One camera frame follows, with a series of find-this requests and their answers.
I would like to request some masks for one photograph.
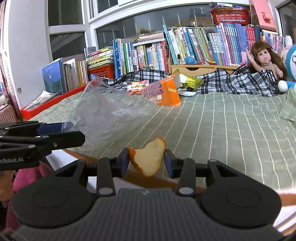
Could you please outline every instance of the clear plastic bag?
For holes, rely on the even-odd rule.
[[[88,83],[74,111],[68,113],[62,131],[81,131],[86,141],[80,151],[93,150],[113,143],[133,131],[157,108],[156,99],[127,92],[104,84],[98,77]]]

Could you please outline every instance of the curtain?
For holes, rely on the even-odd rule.
[[[0,33],[3,32],[1,30],[3,28],[4,23],[5,6],[6,0],[0,0]],[[3,50],[1,50],[0,52],[0,72],[0,94],[5,95],[5,97],[9,100],[8,103],[14,108],[17,118],[21,119],[20,109],[17,104],[17,100],[15,97],[15,93],[13,90],[12,83],[10,81],[10,76],[7,68],[7,56]]]

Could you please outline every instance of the pink towel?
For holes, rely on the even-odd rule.
[[[47,174],[51,173],[52,170],[49,166],[47,166],[44,162],[40,162],[38,167],[27,168],[27,169],[20,169],[17,172],[15,180],[13,182],[13,190],[16,193],[21,188],[25,187],[26,185],[37,181],[41,177],[46,176]],[[7,215],[6,215],[6,228],[11,228],[13,230],[17,230],[19,227],[19,223],[15,214],[11,208],[11,200],[8,202],[7,208]]]

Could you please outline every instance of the brown hair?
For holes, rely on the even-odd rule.
[[[257,59],[257,56],[258,56],[259,52],[261,52],[264,49],[266,49],[269,52],[269,54],[271,56],[271,62],[273,64],[276,64],[278,66],[278,68],[283,72],[283,77],[281,79],[285,80],[288,76],[287,69],[286,69],[281,57],[273,51],[273,48],[268,43],[263,42],[263,41],[257,41],[253,45],[253,47],[251,49],[251,54],[254,56],[254,60],[256,61],[256,63],[261,65],[261,63]],[[257,72],[252,64],[249,64],[248,68],[253,73]]]

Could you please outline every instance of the metal bolt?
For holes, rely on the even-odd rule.
[[[99,194],[102,196],[110,195],[113,193],[113,190],[111,188],[100,188],[99,189]]]
[[[192,188],[188,188],[188,187],[182,187],[179,189],[179,193],[183,194],[183,195],[190,195],[193,193],[193,189]]]

